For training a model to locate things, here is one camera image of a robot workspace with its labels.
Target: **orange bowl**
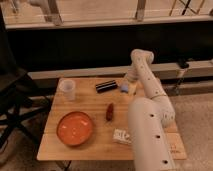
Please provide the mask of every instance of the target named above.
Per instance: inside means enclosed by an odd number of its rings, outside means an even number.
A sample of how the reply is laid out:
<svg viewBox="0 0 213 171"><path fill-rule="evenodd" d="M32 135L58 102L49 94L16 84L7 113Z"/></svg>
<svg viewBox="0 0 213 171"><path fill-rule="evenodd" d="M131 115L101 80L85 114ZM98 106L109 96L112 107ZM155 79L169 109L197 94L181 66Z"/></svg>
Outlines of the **orange bowl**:
<svg viewBox="0 0 213 171"><path fill-rule="evenodd" d="M87 141L93 132L90 117L83 112L71 112L65 115L58 124L57 136L66 145L76 146Z"/></svg>

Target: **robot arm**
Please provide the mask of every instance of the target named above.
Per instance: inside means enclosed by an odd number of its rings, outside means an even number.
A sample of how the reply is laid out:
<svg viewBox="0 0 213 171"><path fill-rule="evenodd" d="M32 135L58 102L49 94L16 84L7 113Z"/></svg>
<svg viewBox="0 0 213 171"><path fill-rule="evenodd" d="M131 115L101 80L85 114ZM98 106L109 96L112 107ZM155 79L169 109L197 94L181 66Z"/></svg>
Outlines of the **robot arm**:
<svg viewBox="0 0 213 171"><path fill-rule="evenodd" d="M159 171L175 169L163 127L175 118L173 106L161 84L153 75L148 64L154 55L144 50L133 50L132 65L125 78L129 82L139 79L146 98L136 98L128 110L135 168L137 171Z"/></svg>

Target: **wooden plank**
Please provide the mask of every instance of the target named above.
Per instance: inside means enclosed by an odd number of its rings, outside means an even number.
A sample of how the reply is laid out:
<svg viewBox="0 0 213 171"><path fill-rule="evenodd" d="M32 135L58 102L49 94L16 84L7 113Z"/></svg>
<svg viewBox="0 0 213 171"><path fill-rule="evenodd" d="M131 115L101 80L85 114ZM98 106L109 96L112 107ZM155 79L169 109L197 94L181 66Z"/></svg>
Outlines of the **wooden plank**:
<svg viewBox="0 0 213 171"><path fill-rule="evenodd" d="M132 160L131 146L113 142L113 133L115 129L128 131L126 113L134 95L121 93L119 89L98 94L95 89L96 84L110 80L116 80L120 86L123 78L72 79L76 82L76 100L67 101L57 89L37 158L39 160ZM143 97L142 86L139 85L138 89L141 91L137 92ZM105 119L109 103L114 103L114 118L111 122ZM94 123L92 138L79 147L64 145L56 135L60 119L72 111L87 113ZM172 142L171 147L175 147L175 159L184 159L185 151L176 124L173 123L166 128L165 132L169 137L168 140Z"/></svg>
<svg viewBox="0 0 213 171"><path fill-rule="evenodd" d="M44 134L38 160L133 160L131 145L113 142L113 130L108 135L94 136L78 147L64 145L56 134ZM186 152L179 133L166 133L175 160L186 159Z"/></svg>

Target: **black chair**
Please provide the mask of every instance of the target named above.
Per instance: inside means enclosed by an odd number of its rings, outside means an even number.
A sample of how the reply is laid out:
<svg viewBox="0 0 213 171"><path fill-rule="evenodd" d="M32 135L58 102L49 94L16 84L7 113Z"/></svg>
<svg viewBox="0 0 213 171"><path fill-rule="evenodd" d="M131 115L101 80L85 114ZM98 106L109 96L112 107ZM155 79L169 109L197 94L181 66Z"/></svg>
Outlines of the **black chair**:
<svg viewBox="0 0 213 171"><path fill-rule="evenodd" d="M15 128L21 130L35 144L39 144L38 139L24 127L22 121L42 112L48 112L50 101L44 98L45 102L37 106L35 110L20 113L21 108L29 108L35 104L35 101L29 98L29 93L35 93L38 90L27 71L16 64L9 47L0 8L0 125L6 126L0 137L0 149Z"/></svg>

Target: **plastic cup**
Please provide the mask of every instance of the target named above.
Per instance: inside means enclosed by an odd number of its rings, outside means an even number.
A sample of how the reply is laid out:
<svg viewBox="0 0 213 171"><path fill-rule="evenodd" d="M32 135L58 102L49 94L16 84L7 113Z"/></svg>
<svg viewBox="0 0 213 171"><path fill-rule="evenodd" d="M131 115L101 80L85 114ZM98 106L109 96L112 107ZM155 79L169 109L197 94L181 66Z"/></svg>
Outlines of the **plastic cup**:
<svg viewBox="0 0 213 171"><path fill-rule="evenodd" d="M59 90L63 92L68 101L75 100L75 81L67 79L59 83Z"/></svg>

